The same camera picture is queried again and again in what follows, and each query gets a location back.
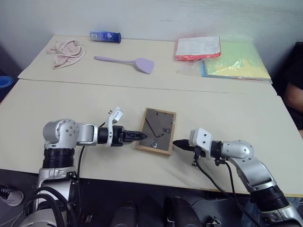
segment wall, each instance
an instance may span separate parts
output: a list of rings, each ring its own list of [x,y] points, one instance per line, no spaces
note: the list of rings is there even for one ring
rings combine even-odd
[[[22,69],[53,34],[99,29],[136,39],[251,40],[273,73],[302,27],[302,0],[0,0],[0,45]]]

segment blue bottle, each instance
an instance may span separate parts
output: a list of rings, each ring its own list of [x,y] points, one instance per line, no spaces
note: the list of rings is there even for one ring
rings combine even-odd
[[[121,42],[121,34],[114,32],[100,32],[100,31],[91,31],[89,33],[91,40],[93,41],[103,41],[103,42]]]

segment table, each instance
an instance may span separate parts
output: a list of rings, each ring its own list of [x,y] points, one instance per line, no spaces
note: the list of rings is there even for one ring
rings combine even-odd
[[[45,51],[55,40],[74,38],[86,48],[85,56],[76,64],[53,69],[53,56]],[[239,94],[276,95],[271,84],[260,81],[202,78],[176,73],[184,67],[175,61],[175,42],[123,39],[120,44],[95,42],[88,37],[55,35],[34,61],[19,75],[21,79],[60,81],[120,87],[144,87],[189,91],[233,92]],[[115,62],[94,60],[105,56],[122,60],[144,57],[155,61],[150,74],[138,72],[134,67]]]
[[[108,110],[121,107],[119,122],[138,130],[146,107],[177,113],[174,140],[186,139],[203,127],[215,140],[246,140],[269,168],[287,196],[303,196],[303,140],[278,96],[146,89],[29,81],[21,79],[0,104],[0,168],[38,173],[42,166],[43,126],[71,118],[100,124]],[[193,154],[174,150],[163,157],[123,147],[89,147],[81,165],[84,178],[116,180],[214,190],[212,183],[191,166]],[[75,160],[78,160],[79,148]],[[201,159],[205,170],[231,191],[225,166]],[[238,193],[247,193],[234,174]]]

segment spatula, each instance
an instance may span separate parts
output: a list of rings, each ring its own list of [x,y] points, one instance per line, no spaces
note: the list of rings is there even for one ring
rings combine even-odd
[[[113,59],[113,58],[107,58],[107,57],[94,57],[94,59],[99,60],[99,61],[114,61],[114,62],[120,62],[120,63],[134,63],[135,67],[147,74],[150,74],[155,66],[155,63],[151,60],[145,59],[145,58],[137,58],[136,60],[133,61],[123,61],[123,60],[118,60],[118,59]]]

